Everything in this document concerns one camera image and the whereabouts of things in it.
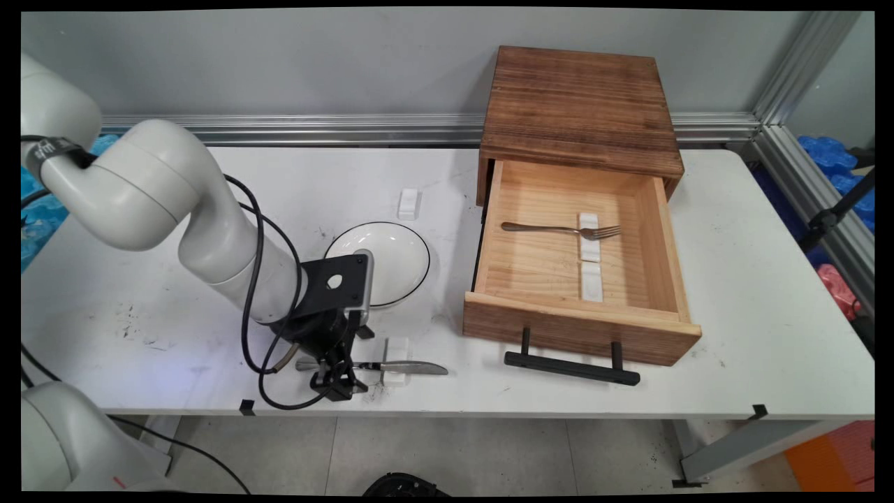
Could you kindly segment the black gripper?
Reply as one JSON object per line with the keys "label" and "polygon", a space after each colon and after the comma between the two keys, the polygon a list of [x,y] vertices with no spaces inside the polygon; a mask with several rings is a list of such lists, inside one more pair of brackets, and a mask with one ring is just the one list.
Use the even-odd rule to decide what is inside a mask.
{"label": "black gripper", "polygon": [[368,311],[329,309],[280,319],[270,328],[283,340],[299,344],[300,350],[318,362],[310,388],[322,398],[337,402],[369,391],[356,376],[352,357],[355,340],[376,337],[367,327],[368,318]]}

